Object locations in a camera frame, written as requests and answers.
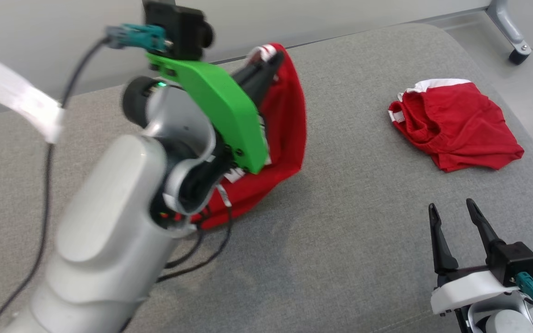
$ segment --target white wall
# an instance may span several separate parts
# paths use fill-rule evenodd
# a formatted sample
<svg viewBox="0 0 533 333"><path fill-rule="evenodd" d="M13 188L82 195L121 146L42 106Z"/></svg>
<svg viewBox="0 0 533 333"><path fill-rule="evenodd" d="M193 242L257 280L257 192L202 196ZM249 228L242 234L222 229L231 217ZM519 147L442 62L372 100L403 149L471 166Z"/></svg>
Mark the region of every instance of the white wall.
<svg viewBox="0 0 533 333"><path fill-rule="evenodd" d="M208 61L252 46L290 46L486 6L490 0L178 0L201 9L215 28ZM82 53L106 25L141 23L140 0L0 0L0 61L59 97ZM142 50L106 49L78 92L118 85L146 72Z"/></svg>

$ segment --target chair leg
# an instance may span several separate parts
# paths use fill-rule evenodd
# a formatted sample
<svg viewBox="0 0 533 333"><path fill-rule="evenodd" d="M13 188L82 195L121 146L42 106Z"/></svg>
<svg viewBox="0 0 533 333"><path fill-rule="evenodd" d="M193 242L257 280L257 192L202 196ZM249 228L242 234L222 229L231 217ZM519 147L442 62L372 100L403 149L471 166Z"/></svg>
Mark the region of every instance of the chair leg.
<svg viewBox="0 0 533 333"><path fill-rule="evenodd" d="M525 42L524 35L522 35L511 19L507 3L508 0L492 0L486 12L514 47L514 51L509 56L509 60L519 65L529 57L532 48Z"/></svg>

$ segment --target gray couch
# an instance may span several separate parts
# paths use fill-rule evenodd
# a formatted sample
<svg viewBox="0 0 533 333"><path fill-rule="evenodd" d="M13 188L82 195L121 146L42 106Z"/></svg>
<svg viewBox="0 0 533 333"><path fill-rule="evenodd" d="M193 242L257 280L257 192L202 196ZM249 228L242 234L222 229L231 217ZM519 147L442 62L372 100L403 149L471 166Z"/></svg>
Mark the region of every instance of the gray couch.
<svg viewBox="0 0 533 333"><path fill-rule="evenodd" d="M290 55L307 100L303 170L236 221L228 248L209 267L156 286L127 331L459 332L452 315L431 312L427 206L436 203L463 266L484 260L467 197L505 241L533 249L533 141L467 53L429 25L334 38ZM396 93L429 78L475 82L503 108L524 158L501 171L438 170L387 114ZM70 103L53 167L53 233L100 154L118 135L137 131L121 115L121 89ZM0 114L0 303L36 251L43 152L27 122ZM222 232L209 236L197 258L214 251ZM51 236L49 253L54 244Z"/></svg>

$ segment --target red cloth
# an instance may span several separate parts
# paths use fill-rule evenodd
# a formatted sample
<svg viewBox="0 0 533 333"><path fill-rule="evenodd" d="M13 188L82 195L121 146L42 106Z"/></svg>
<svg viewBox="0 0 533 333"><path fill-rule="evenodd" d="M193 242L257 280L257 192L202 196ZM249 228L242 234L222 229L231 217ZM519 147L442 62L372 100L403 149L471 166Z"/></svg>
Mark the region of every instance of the red cloth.
<svg viewBox="0 0 533 333"><path fill-rule="evenodd" d="M498 170L524 154L501 109L467 80L419 82L389 112L394 126L446 173Z"/></svg>
<svg viewBox="0 0 533 333"><path fill-rule="evenodd" d="M254 49L248 61L256 60L256 57L260 56L258 52L261 52L263 57L270 57L274 50L283 51L285 59L260 106L266 123L266 141L271 164L265 166L257 175L248 173L235 183L227 179L222 180L222 186L232 204L234 217L246 213L277 184L302 168L306 137L305 100L289 54L280 44L270 44ZM228 221L228 211L217 191L213 193L209 207L211 217L203 223L204 229Z"/></svg>

